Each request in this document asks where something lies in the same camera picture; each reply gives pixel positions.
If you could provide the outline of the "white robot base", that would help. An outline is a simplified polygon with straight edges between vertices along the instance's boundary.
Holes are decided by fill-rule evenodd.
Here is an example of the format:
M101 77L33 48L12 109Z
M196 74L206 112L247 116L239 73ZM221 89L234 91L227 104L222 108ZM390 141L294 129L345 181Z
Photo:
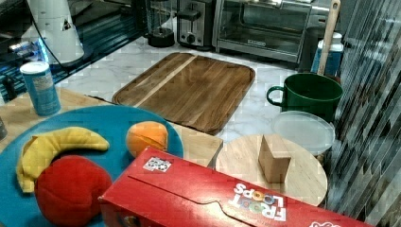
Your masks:
M26 0L32 16L23 41L39 42L49 64L77 61L84 55L67 0Z

